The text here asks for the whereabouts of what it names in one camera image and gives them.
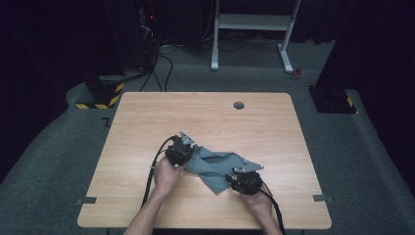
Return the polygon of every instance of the black curtain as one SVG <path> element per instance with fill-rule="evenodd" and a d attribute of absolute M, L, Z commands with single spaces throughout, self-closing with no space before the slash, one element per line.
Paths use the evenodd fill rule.
<path fill-rule="evenodd" d="M 302 0 L 291 41 L 336 40 L 355 0 Z"/>

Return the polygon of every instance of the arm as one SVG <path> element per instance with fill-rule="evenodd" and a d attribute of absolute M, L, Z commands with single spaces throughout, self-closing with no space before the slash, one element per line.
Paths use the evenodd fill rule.
<path fill-rule="evenodd" d="M 270 193 L 269 190 L 262 185 L 260 188 L 264 192 Z M 272 216 L 272 203 L 263 193 L 258 192 L 254 195 L 240 194 L 247 208 L 258 220 L 266 235 L 282 235 L 280 228 Z"/>
<path fill-rule="evenodd" d="M 162 157 L 156 164 L 156 187 L 146 204 L 135 215 L 124 235 L 150 235 L 164 199 L 168 196 L 183 170 L 183 165 L 174 167 L 166 157 Z"/>

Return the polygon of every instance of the yellow and black tape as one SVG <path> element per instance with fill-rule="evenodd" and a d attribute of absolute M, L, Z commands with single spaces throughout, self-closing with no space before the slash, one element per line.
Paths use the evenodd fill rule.
<path fill-rule="evenodd" d="M 119 99 L 119 95 L 121 93 L 122 87 L 124 86 L 124 83 L 119 84 L 115 89 L 114 92 L 111 94 L 106 94 L 107 99 L 106 102 L 76 102 L 76 107 L 81 110 L 89 110 L 89 109 L 99 109 L 99 110 L 105 110 L 105 109 L 111 109 L 115 106 L 116 102 Z"/>

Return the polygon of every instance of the metal bracket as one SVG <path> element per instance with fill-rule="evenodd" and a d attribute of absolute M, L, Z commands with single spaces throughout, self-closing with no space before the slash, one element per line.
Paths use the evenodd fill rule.
<path fill-rule="evenodd" d="M 248 173 L 259 169 L 263 169 L 262 164 L 256 164 L 244 159 L 244 162 L 233 168 L 233 171 L 236 173 Z"/>
<path fill-rule="evenodd" d="M 95 202 L 97 202 L 97 198 L 85 197 L 83 199 L 77 199 L 75 205 L 82 206 L 83 204 L 95 204 Z"/>
<path fill-rule="evenodd" d="M 327 197 L 326 195 L 313 195 L 314 202 L 326 202 L 327 205 L 334 203 L 333 197 Z"/>
<path fill-rule="evenodd" d="M 180 131 L 180 137 L 184 145 L 190 145 L 195 143 L 195 141 L 192 138 L 190 138 L 187 134 L 185 134 L 183 131 Z"/>

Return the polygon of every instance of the hazard tape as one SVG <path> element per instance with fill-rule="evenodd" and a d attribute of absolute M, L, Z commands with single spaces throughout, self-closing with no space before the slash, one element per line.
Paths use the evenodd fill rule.
<path fill-rule="evenodd" d="M 90 110 L 90 109 L 99 109 L 99 110 L 106 110 L 111 109 L 115 106 L 116 102 L 119 99 L 119 95 L 123 88 L 124 84 L 120 84 L 115 88 L 114 94 L 109 95 L 109 102 L 107 103 L 76 103 L 76 107 L 81 110 Z"/>

